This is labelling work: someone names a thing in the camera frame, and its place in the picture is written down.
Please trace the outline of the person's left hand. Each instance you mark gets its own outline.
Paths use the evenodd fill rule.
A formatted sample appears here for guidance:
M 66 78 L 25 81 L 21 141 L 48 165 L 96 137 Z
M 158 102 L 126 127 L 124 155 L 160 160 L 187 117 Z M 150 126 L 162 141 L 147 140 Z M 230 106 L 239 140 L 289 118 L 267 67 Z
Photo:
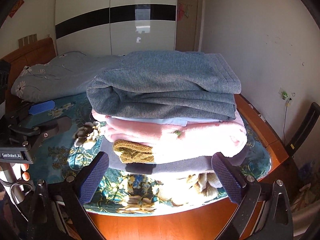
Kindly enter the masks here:
M 30 174 L 28 172 L 29 170 L 29 164 L 21 164 L 21 170 L 22 170 L 22 178 L 24 181 L 30 180 Z

